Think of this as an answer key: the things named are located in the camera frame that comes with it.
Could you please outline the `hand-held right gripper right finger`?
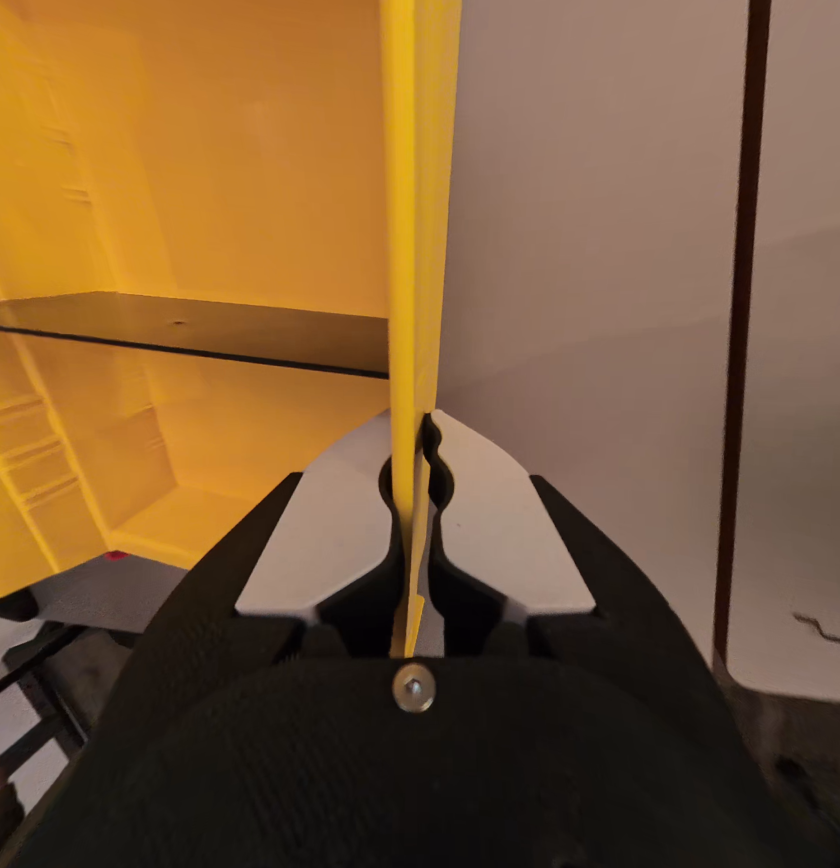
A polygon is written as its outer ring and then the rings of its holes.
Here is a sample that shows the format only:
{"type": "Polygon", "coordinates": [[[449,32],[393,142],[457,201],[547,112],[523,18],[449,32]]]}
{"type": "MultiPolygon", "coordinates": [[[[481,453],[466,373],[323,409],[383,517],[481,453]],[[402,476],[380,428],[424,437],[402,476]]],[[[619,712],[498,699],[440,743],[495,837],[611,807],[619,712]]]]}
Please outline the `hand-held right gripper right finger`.
{"type": "Polygon", "coordinates": [[[446,655],[479,655],[501,623],[593,613],[596,601],[531,475],[443,410],[423,418],[435,508],[427,584],[446,655]]]}

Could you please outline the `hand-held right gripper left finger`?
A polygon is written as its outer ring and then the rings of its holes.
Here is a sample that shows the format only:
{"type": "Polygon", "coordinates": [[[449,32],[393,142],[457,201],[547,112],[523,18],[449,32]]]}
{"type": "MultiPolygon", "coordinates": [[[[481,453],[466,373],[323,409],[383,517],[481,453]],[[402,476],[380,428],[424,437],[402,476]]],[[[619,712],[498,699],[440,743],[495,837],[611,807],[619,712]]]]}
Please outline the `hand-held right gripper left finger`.
{"type": "Polygon", "coordinates": [[[235,610],[330,626],[351,656],[388,657],[401,602],[402,529],[385,410],[301,473],[235,610]]]}

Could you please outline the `yellow plastic bin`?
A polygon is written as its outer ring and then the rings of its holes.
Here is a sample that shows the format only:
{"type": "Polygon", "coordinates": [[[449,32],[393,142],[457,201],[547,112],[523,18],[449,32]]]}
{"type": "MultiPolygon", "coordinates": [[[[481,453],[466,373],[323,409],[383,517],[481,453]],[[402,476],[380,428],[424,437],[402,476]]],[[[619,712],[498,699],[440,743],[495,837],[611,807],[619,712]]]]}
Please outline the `yellow plastic bin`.
{"type": "Polygon", "coordinates": [[[414,651],[461,2],[0,2],[0,300],[381,318],[387,379],[0,331],[0,597],[117,549],[191,568],[389,410],[414,651]]]}

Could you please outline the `black bin divider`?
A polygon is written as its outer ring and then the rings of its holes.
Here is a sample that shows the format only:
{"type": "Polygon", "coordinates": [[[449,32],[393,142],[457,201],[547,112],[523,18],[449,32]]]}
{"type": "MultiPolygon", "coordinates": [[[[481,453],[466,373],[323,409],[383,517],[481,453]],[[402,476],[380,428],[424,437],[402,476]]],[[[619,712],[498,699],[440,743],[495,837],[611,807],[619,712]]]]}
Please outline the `black bin divider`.
{"type": "Polygon", "coordinates": [[[0,331],[387,379],[388,321],[120,292],[0,300],[0,331]]]}

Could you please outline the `black metal frame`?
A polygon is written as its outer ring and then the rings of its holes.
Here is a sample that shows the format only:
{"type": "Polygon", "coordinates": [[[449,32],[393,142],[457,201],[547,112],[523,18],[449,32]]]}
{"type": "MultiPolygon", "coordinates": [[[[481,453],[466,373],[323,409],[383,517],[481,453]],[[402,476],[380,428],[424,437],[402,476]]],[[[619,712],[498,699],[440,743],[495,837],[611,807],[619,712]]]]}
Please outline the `black metal frame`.
{"type": "Polygon", "coordinates": [[[47,623],[0,658],[0,768],[46,785],[89,743],[139,633],[47,623]]]}

